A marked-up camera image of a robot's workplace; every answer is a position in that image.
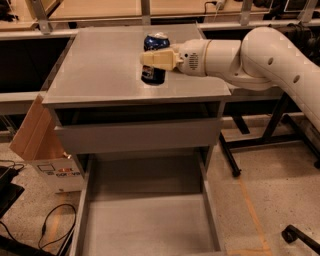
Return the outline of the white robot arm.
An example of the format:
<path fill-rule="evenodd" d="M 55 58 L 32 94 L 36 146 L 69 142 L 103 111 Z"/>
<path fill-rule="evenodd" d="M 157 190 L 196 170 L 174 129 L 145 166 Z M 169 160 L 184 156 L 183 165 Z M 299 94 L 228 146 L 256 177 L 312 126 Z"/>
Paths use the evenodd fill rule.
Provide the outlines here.
<path fill-rule="evenodd" d="M 189 76 L 217 77 L 247 90 L 278 86 L 320 130 L 320 67 L 274 28 L 255 28 L 242 40 L 192 39 L 147 50 L 140 63 Z"/>

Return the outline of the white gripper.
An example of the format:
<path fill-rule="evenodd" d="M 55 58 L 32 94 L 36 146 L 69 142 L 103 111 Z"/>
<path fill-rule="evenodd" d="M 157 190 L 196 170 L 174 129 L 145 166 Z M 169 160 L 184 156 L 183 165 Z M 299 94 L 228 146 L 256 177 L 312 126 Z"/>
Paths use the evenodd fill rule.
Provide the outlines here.
<path fill-rule="evenodd" d="M 173 44 L 172 48 L 150 50 L 140 54 L 140 63 L 166 71 L 174 68 L 186 75 L 205 77 L 205 60 L 209 40 L 192 39 Z"/>

